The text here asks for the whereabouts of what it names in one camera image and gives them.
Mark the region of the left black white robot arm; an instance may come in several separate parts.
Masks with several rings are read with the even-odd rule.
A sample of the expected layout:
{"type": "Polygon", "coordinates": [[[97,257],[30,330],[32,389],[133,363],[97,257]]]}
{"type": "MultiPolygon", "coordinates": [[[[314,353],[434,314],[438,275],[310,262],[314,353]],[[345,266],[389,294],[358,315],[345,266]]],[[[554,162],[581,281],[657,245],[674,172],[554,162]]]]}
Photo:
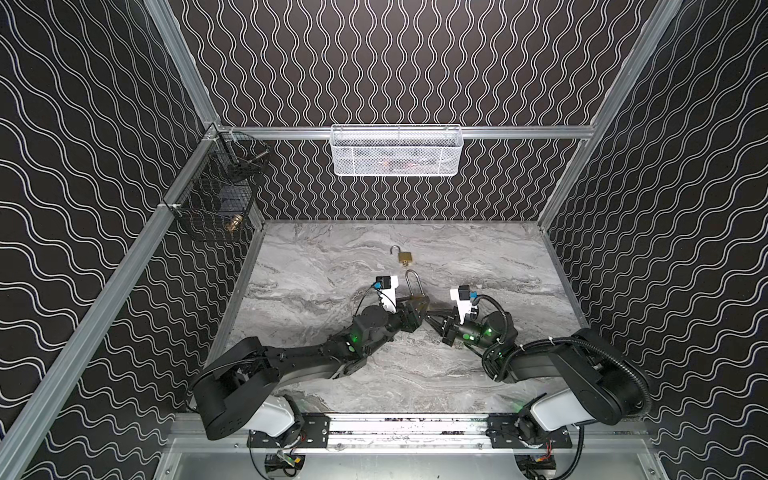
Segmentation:
{"type": "Polygon", "coordinates": [[[352,375],[396,334],[416,331],[427,316],[428,305],[427,297],[402,299],[393,312],[369,305],[348,327],[318,345],[265,346],[257,337],[239,341],[191,385],[207,438],[220,440],[245,427],[278,388],[352,375]]]}

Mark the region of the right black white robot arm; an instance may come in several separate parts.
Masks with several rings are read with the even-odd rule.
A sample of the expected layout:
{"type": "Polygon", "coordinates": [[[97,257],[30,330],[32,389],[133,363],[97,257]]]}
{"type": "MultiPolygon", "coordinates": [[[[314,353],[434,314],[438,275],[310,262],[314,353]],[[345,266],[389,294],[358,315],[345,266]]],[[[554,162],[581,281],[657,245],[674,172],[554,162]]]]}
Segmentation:
{"type": "Polygon", "coordinates": [[[652,406],[641,369],[589,328],[520,344],[511,313],[495,298],[475,292],[461,293],[451,309],[427,310],[423,321],[443,343],[460,342],[478,355],[484,374],[496,383],[564,382],[563,389],[539,395],[515,414],[511,431],[525,445],[542,445],[570,424],[615,425],[652,406]]]}

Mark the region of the small brass padlock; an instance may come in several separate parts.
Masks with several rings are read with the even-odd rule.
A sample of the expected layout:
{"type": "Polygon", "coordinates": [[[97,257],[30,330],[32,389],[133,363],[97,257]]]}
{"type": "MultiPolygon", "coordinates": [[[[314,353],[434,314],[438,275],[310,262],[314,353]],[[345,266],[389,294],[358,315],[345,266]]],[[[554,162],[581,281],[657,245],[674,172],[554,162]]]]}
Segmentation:
{"type": "Polygon", "coordinates": [[[390,253],[397,257],[398,263],[407,268],[413,263],[413,256],[410,251],[403,251],[400,246],[392,245],[390,247],[390,253]]]}

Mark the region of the large brass padlock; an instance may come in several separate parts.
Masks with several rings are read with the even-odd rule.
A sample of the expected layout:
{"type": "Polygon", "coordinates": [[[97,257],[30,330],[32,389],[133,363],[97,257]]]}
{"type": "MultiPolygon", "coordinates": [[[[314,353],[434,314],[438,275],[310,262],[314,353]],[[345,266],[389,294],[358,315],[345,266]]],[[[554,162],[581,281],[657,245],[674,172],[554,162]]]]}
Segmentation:
{"type": "Polygon", "coordinates": [[[409,291],[409,305],[419,316],[425,316],[430,299],[425,293],[420,275],[413,269],[407,269],[404,277],[409,291]]]}

